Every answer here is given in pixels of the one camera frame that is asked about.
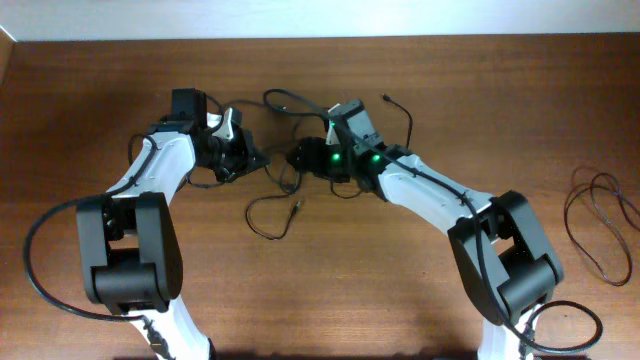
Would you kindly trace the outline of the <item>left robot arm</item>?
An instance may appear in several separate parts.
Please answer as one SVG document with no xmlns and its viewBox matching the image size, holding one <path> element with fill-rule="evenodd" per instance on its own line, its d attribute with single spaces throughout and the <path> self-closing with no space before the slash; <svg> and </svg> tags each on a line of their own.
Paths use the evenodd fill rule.
<svg viewBox="0 0 640 360">
<path fill-rule="evenodd" d="M 85 292 L 108 319 L 131 323 L 159 359 L 213 359 L 212 340 L 181 297 L 183 260 L 169 205 L 198 167 L 217 185 L 268 164 L 232 106 L 207 109 L 210 96 L 175 89 L 171 111 L 141 133 L 124 177 L 76 208 Z"/>
</svg>

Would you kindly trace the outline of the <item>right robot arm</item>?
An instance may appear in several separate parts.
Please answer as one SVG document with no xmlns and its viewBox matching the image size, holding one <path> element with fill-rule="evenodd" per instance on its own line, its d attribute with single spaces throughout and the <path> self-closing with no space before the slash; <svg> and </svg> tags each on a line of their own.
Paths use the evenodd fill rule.
<svg viewBox="0 0 640 360">
<path fill-rule="evenodd" d="M 483 317 L 480 359 L 531 359 L 537 318 L 564 278 L 527 199 L 472 190 L 408 147 L 386 144 L 359 100 L 319 112 L 325 137 L 307 137 L 287 160 L 301 173 L 361 191 L 418 215 L 446 235 L 466 295 Z"/>
</svg>

